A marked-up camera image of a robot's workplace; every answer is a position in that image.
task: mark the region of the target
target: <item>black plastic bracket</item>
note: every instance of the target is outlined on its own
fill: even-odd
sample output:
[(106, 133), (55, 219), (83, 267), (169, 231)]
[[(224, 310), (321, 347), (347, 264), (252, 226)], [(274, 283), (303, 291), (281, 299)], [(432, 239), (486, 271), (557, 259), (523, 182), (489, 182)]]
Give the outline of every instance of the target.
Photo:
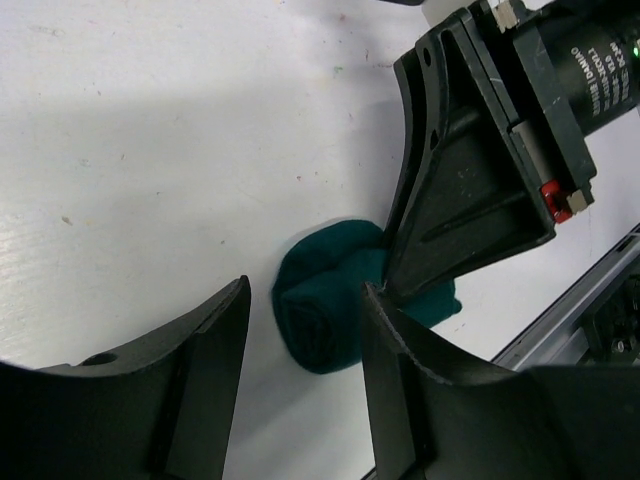
[(395, 302), (550, 241), (594, 202), (584, 136), (636, 99), (579, 123), (546, 49), (584, 20), (579, 5), (480, 0), (396, 62), (406, 140), (385, 231)]
[(0, 363), (0, 477), (221, 479), (250, 303), (243, 277), (78, 366)]
[(447, 342), (365, 287), (367, 479), (640, 478), (640, 370), (514, 373)]
[(387, 292), (428, 287), (545, 243), (555, 221), (520, 117), (469, 9), (396, 64), (405, 157), (386, 229)]

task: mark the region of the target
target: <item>white surface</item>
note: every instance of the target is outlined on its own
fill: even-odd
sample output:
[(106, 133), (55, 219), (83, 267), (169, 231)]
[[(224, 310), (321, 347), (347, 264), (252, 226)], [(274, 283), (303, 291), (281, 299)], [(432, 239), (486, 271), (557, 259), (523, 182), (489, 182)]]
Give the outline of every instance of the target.
[[(297, 239), (383, 224), (403, 148), (390, 68), (419, 9), (367, 0), (21, 0), (0, 17), (0, 354), (78, 363), (240, 274), (254, 291), (226, 480), (357, 480), (361, 367), (288, 357), (268, 290)], [(640, 220), (640, 124), (592, 139), (596, 205), (458, 282), (438, 327), (490, 358)]]
[(422, 14), (429, 25), (437, 25), (452, 12), (471, 5), (474, 0), (426, 0), (422, 4)]

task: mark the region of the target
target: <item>teal cloth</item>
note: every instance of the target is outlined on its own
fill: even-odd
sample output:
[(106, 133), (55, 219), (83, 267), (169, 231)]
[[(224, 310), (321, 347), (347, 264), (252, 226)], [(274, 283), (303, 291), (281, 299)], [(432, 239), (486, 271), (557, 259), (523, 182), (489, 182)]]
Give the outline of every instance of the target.
[[(320, 230), (285, 256), (271, 292), (276, 322), (291, 356), (318, 374), (362, 360), (361, 290), (381, 285), (388, 252), (382, 230), (350, 220)], [(431, 328), (462, 309), (454, 282), (421, 295), (402, 310)]]

